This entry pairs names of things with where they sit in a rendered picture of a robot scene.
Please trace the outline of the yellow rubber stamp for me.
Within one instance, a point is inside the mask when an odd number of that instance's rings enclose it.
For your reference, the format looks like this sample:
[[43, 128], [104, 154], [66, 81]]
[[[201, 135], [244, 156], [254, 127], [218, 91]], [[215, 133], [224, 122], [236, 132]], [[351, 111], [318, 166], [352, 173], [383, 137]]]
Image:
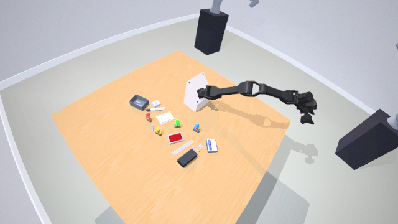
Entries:
[[160, 127], [156, 127], [155, 133], [158, 134], [159, 136], [162, 135], [162, 132], [160, 131]]

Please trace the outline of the red-handled rubber stamp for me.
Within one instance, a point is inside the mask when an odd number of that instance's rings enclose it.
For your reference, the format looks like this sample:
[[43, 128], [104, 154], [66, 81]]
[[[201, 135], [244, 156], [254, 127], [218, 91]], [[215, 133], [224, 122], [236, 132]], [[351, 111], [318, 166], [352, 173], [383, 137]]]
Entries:
[[146, 120], [148, 120], [148, 122], [152, 122], [152, 119], [150, 118], [150, 113], [146, 114]]

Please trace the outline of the red ink pad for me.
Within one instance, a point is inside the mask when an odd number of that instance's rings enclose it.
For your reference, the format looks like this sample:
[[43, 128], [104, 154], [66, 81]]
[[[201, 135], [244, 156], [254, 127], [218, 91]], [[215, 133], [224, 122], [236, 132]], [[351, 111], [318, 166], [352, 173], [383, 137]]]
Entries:
[[181, 132], [180, 133], [175, 133], [171, 135], [167, 135], [167, 138], [169, 140], [170, 145], [175, 144], [177, 142], [184, 141]]

